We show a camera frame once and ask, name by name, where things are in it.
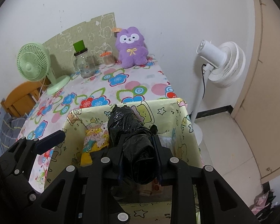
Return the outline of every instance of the floor tile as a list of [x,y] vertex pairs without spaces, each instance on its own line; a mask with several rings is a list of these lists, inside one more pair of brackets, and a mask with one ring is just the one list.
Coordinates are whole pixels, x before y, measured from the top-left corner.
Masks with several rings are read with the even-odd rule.
[[213,162],[211,160],[211,157],[210,157],[210,155],[208,153],[208,150],[207,150],[203,140],[202,140],[202,142],[199,145],[199,149],[200,149],[200,154],[202,156],[204,165],[211,165],[211,166],[213,166]]
[[223,178],[241,197],[247,206],[262,192],[260,173],[254,157],[225,174]]
[[195,122],[203,132],[213,166],[221,175],[253,157],[241,129],[228,113],[204,117]]

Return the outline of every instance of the black garbage bag roll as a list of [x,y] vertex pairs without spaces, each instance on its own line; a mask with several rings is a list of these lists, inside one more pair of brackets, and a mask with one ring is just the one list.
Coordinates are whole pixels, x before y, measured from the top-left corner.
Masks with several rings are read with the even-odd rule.
[[116,105],[108,121],[108,132],[109,147],[117,146],[121,135],[126,135],[122,146],[125,176],[139,184],[153,181],[156,158],[151,143],[152,132],[136,117],[134,111],[126,105],[121,108]]

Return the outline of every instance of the door frame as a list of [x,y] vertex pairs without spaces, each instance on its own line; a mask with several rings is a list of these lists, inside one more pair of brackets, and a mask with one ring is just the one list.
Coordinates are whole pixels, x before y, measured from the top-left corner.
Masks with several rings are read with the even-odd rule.
[[254,10],[255,10],[255,33],[254,33],[254,44],[253,44],[253,51],[250,66],[248,69],[248,73],[241,90],[241,93],[237,99],[237,102],[234,106],[234,109],[231,113],[231,117],[235,118],[237,113],[239,112],[240,107],[242,106],[245,97],[248,93],[248,90],[251,86],[256,67],[259,60],[260,48],[261,48],[261,41],[262,41],[262,4],[261,0],[254,0]]

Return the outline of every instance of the stuffed animal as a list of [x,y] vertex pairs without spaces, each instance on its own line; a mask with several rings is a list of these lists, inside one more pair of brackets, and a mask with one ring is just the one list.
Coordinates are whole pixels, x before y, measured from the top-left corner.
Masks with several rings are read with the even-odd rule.
[[121,30],[117,34],[115,46],[119,50],[118,59],[122,61],[123,68],[147,64],[148,50],[144,47],[143,35],[136,27]]

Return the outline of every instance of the fan center cap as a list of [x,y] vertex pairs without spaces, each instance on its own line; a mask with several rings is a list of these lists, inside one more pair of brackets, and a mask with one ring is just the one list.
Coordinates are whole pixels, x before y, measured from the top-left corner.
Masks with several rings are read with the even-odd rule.
[[27,63],[26,65],[26,70],[27,71],[31,71],[32,67],[31,67],[31,64],[30,63]]

